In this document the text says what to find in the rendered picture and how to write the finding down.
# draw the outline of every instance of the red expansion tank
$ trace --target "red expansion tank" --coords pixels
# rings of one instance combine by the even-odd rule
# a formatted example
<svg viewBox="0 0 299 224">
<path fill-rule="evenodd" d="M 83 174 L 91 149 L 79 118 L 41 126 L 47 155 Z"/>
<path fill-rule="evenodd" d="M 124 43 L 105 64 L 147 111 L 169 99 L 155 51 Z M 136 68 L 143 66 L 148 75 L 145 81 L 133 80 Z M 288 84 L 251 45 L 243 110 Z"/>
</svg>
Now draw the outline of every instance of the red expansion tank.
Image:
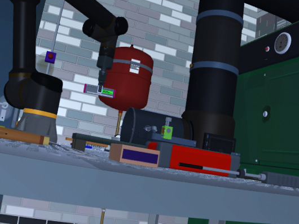
<svg viewBox="0 0 299 224">
<path fill-rule="evenodd" d="M 153 59 L 131 47 L 115 49 L 112 69 L 107 70 L 104 87 L 115 90 L 115 97 L 99 96 L 106 105 L 119 111 L 133 107 L 142 109 L 147 105 L 150 92 Z"/>
</svg>

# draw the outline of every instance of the gauge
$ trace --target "gauge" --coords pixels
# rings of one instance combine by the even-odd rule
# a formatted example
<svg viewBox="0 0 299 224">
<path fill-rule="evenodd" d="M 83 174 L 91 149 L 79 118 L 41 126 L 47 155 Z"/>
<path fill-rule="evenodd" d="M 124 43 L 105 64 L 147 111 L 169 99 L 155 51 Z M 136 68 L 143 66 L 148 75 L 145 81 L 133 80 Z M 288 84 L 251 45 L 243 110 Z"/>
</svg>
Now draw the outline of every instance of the gauge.
<svg viewBox="0 0 299 224">
<path fill-rule="evenodd" d="M 284 54 L 288 51 L 289 47 L 291 46 L 291 35 L 287 32 L 281 33 L 275 41 L 274 49 L 277 54 Z"/>
</svg>

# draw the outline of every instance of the robotic arm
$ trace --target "robotic arm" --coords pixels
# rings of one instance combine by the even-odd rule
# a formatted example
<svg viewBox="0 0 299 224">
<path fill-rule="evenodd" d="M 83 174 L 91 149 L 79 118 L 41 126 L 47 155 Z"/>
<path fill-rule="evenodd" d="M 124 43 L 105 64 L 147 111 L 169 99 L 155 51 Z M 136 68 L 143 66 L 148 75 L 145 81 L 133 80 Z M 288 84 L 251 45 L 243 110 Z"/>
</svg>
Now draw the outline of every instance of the robotic arm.
<svg viewBox="0 0 299 224">
<path fill-rule="evenodd" d="M 50 137 L 57 142 L 56 117 L 62 80 L 36 71 L 36 5 L 40 0 L 10 0 L 14 4 L 13 68 L 4 94 L 9 105 L 24 109 L 16 129 Z M 127 32 L 124 17 L 115 17 L 96 0 L 65 0 L 90 20 L 83 26 L 88 36 L 101 42 L 97 66 L 99 85 L 112 68 L 117 36 Z"/>
</svg>

